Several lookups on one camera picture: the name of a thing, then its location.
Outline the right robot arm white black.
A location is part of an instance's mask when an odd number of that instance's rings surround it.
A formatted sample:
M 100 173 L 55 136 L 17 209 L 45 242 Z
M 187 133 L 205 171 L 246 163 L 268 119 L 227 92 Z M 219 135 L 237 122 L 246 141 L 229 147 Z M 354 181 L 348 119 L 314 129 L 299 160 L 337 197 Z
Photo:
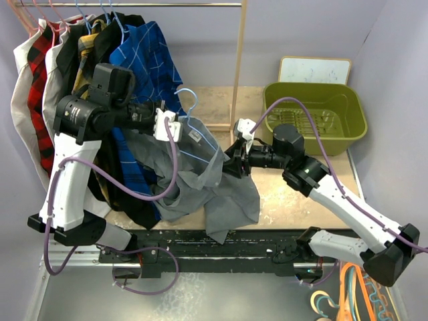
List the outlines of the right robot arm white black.
M 412 224 L 399 225 L 348 190 L 332 169 L 306 154 L 304 137 L 291 124 L 274 129 L 271 144 L 255 145 L 255 122 L 239 119 L 236 141 L 226 150 L 229 160 L 223 172 L 239 179 L 253 167 L 280 169 L 293 190 L 323 205 L 346 223 L 356 237 L 309 227 L 296 241 L 304 261 L 331 257 L 363 268 L 377 283 L 391 287 L 416 256 L 420 232 Z

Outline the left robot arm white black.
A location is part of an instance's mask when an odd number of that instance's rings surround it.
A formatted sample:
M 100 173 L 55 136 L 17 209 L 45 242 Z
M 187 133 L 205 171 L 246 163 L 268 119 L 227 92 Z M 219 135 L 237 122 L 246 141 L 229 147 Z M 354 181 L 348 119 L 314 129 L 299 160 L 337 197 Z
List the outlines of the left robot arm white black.
M 123 262 L 137 256 L 137 237 L 84 208 L 90 166 L 102 140 L 114 127 L 152 133 L 155 105 L 132 102 L 134 73 L 99 63 L 90 84 L 64 96 L 53 122 L 54 160 L 45 203 L 28 226 L 47 232 L 64 246 L 100 245 L 114 248 Z

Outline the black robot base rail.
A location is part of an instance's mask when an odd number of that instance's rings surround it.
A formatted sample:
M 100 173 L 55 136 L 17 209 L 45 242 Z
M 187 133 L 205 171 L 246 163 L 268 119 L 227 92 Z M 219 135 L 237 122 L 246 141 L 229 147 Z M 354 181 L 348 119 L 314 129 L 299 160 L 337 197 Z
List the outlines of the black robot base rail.
M 332 258 L 306 257 L 298 249 L 301 229 L 236 229 L 224 243 L 216 242 L 202 229 L 125 229 L 108 225 L 75 228 L 73 231 L 41 226 L 43 258 L 51 275 L 49 255 L 53 244 L 70 248 L 93 247 L 100 263 L 135 268 L 142 278 L 159 278 L 163 272 L 272 273 L 298 276 L 308 283 L 322 278 L 322 266 Z

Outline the grey shirt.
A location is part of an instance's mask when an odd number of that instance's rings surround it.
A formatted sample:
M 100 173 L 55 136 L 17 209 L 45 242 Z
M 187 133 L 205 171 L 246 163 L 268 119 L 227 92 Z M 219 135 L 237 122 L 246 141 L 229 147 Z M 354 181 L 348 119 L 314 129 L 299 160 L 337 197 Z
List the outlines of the grey shirt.
M 177 179 L 170 193 L 155 205 L 166 221 L 203 209 L 207 235 L 224 243 L 229 230 L 258 223 L 257 187 L 251 177 L 237 179 L 222 171 L 228 157 L 198 118 L 182 116 L 179 120 L 183 132 L 177 143 Z M 125 130 L 124 137 L 137 163 L 154 172 L 145 176 L 150 191 L 163 192 L 173 176 L 170 144 L 135 130 Z

